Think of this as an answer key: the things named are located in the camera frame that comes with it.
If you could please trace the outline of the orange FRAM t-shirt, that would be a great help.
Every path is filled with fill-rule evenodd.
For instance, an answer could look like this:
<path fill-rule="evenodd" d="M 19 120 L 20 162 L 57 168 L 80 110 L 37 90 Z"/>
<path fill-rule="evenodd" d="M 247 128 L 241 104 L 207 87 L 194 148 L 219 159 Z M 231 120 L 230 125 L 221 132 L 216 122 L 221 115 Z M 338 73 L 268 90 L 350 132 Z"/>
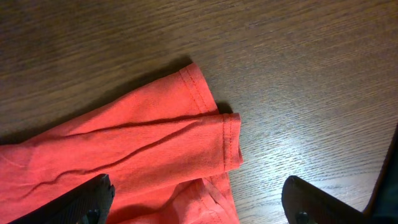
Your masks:
<path fill-rule="evenodd" d="M 109 223 L 237 223 L 228 172 L 241 119 L 223 114 L 191 64 L 20 144 L 1 147 L 1 222 L 98 174 L 116 189 Z"/>

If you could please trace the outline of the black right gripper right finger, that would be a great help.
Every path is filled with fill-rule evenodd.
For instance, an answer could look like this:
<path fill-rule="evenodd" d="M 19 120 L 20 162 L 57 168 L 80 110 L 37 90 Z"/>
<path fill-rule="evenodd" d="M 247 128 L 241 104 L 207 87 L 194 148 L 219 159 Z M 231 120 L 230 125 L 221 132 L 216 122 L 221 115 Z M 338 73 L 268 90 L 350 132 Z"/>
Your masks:
<path fill-rule="evenodd" d="M 288 222 L 293 224 L 371 222 L 362 212 L 294 175 L 284 182 L 281 201 Z"/>

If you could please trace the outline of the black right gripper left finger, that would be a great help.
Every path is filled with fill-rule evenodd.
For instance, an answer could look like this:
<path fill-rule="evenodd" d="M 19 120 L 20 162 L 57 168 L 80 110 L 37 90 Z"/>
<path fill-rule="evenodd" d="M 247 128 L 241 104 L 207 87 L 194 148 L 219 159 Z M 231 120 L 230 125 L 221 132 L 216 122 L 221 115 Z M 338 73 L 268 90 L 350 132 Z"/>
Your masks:
<path fill-rule="evenodd" d="M 115 196 L 108 174 L 100 174 L 12 224 L 105 224 Z"/>

